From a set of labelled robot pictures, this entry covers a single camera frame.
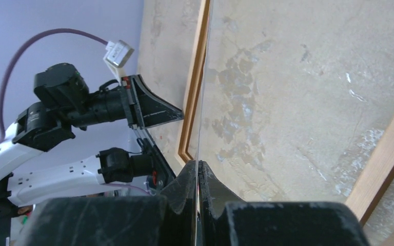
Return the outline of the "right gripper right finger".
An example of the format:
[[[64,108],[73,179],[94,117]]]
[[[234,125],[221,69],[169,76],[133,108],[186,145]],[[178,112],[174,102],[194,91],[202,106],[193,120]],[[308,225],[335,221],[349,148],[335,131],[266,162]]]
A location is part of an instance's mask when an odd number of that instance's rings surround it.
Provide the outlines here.
[[[338,202],[244,201],[199,162],[203,245],[369,245]]]

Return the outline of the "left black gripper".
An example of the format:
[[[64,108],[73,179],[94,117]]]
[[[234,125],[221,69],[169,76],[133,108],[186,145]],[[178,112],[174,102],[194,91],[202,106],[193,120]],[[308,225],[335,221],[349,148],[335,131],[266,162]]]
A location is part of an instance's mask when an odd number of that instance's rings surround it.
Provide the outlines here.
[[[90,93],[86,83],[81,81],[82,106],[81,129],[105,122],[126,119],[130,128],[146,129],[184,119],[181,109],[154,94],[145,84],[141,75],[130,75],[116,83],[113,79],[104,83],[97,91]]]

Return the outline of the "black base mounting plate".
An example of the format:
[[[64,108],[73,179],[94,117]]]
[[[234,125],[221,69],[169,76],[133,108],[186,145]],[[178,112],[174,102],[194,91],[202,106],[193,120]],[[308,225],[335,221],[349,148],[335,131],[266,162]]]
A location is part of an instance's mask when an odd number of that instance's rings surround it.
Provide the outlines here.
[[[0,144],[0,245],[12,242],[12,219],[27,216],[45,200],[121,189],[152,195],[162,189],[174,174],[148,131],[135,134],[137,152],[111,148],[73,163],[25,172],[17,168],[41,152],[6,138]]]

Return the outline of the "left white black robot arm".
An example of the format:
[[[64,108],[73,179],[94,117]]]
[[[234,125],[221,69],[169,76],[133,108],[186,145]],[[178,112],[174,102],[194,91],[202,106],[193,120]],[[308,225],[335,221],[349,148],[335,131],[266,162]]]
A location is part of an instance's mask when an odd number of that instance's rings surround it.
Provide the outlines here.
[[[56,64],[34,78],[39,101],[21,113],[0,143],[0,218],[84,186],[114,186],[135,177],[160,175],[161,155],[147,138],[139,153],[110,148],[81,161],[16,174],[25,162],[75,138],[72,128],[126,119],[133,130],[182,120],[181,109],[152,93],[141,75],[121,75],[90,92],[76,67]]]

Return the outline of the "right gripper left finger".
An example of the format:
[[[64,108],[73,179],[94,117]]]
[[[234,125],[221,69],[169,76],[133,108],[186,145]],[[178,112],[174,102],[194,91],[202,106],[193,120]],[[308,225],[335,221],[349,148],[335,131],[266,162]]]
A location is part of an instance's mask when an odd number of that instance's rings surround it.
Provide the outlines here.
[[[154,196],[72,197],[41,203],[17,245],[194,245],[196,163]]]

